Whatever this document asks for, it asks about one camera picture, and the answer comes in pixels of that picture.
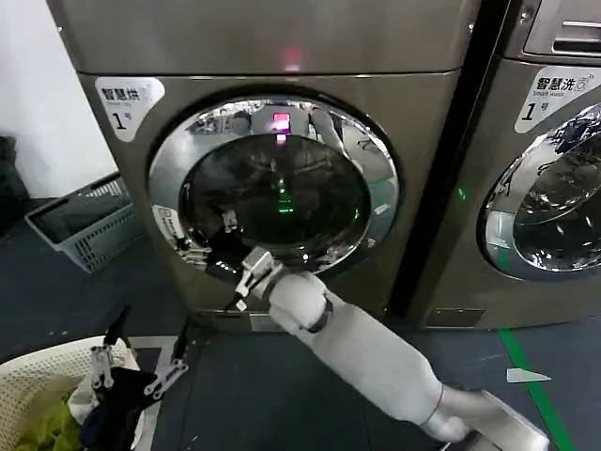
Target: white wall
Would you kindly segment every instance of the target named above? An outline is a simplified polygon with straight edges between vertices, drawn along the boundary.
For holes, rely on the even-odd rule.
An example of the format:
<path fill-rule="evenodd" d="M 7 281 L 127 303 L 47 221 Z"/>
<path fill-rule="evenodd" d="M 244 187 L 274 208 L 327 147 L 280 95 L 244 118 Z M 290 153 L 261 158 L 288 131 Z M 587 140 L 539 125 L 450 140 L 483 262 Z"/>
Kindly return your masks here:
<path fill-rule="evenodd" d="M 44 0 L 0 0 L 0 133 L 17 137 L 32 197 L 116 170 Z"/>

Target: gray plastic basket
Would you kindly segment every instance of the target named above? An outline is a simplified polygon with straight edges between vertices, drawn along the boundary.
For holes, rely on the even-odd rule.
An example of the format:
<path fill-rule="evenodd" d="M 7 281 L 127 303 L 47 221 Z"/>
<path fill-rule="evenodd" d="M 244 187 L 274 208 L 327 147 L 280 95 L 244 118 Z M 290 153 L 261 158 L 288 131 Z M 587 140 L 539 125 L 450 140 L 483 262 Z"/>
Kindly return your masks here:
<path fill-rule="evenodd" d="M 118 173 L 28 213 L 25 221 L 86 272 L 103 267 L 144 237 Z"/>

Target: stainless steel appliance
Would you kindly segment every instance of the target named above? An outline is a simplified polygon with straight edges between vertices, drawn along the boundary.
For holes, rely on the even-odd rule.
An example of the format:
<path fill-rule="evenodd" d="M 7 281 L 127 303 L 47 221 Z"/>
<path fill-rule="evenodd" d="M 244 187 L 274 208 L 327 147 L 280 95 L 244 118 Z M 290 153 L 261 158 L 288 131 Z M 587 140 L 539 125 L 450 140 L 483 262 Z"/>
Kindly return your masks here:
<path fill-rule="evenodd" d="M 150 235 L 224 329 L 254 245 L 386 308 L 478 0 L 51 0 Z"/>
<path fill-rule="evenodd" d="M 409 309 L 428 327 L 601 313 L 601 9 L 513 3 Z"/>

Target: black bag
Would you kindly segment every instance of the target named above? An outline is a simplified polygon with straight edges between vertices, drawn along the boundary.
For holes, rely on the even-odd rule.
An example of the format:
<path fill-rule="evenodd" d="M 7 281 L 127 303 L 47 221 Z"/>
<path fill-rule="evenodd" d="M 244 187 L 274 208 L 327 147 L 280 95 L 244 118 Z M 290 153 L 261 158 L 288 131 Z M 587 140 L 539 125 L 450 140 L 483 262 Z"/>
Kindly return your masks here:
<path fill-rule="evenodd" d="M 29 198 L 15 167 L 15 144 L 14 138 L 0 136 L 0 235 L 23 218 Z"/>

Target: dryer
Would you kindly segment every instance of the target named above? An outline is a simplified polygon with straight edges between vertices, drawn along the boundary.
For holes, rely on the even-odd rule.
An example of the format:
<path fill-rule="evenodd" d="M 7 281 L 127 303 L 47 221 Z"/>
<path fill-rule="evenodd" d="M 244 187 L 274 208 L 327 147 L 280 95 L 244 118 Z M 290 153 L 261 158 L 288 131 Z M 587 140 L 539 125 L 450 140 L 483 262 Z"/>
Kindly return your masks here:
<path fill-rule="evenodd" d="M 198 319 L 269 248 L 382 314 L 477 0 L 51 0 L 149 235 Z"/>

